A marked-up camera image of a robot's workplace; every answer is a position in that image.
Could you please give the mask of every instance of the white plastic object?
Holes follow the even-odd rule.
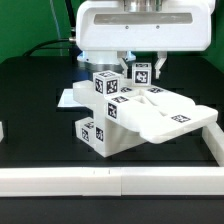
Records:
[[[66,195],[224,195],[224,168],[0,169],[0,197]]]
[[[76,133],[104,157],[145,141],[162,143],[217,120],[214,109],[160,87],[133,86],[111,71],[94,73],[93,82],[73,84],[74,100],[94,114],[76,122]],[[91,130],[85,128],[89,122]]]
[[[202,137],[219,166],[224,167],[224,133],[217,123],[203,128]]]
[[[151,63],[133,63],[132,64],[132,85],[150,86],[152,79]]]
[[[0,196],[121,195],[120,168],[0,169]]]
[[[3,127],[2,127],[2,122],[0,122],[0,142],[2,141],[4,135],[3,135]]]

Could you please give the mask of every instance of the black work surface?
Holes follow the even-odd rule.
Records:
[[[217,166],[201,130],[108,158],[79,141],[74,121],[92,112],[59,109],[57,103],[63,89],[91,79],[91,73],[67,57],[17,57],[0,65],[0,121],[5,134],[0,167]],[[153,84],[217,109],[224,129],[224,75],[206,60],[169,56],[160,81]],[[0,199],[0,223],[223,223],[223,211],[220,197]]]

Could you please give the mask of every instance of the cube with marker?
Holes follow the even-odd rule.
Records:
[[[132,64],[132,85],[149,86],[151,85],[152,66],[151,63]]]
[[[90,145],[91,147],[95,144],[95,135],[94,135],[94,121],[92,118],[87,117],[85,119],[75,122],[76,125],[76,134],[79,139]]]
[[[110,70],[93,73],[95,92],[103,95],[117,94],[120,89],[120,76]]]
[[[129,98],[122,95],[107,98],[106,118],[120,124],[121,114],[120,109],[123,105],[129,102]]]

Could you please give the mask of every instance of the white cube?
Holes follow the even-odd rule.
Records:
[[[151,63],[132,64],[132,85],[149,86],[151,85],[152,66]]]
[[[87,117],[80,121],[76,121],[76,133],[77,137],[93,147],[95,143],[94,136],[94,121],[92,118]]]
[[[120,89],[120,76],[110,70],[93,73],[95,91],[103,95],[117,94]]]

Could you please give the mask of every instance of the stacked blocks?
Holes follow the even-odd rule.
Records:
[[[119,92],[120,74],[112,71],[93,73],[94,89],[97,93],[111,95]]]
[[[152,66],[151,63],[133,63],[132,65],[132,85],[151,85]]]

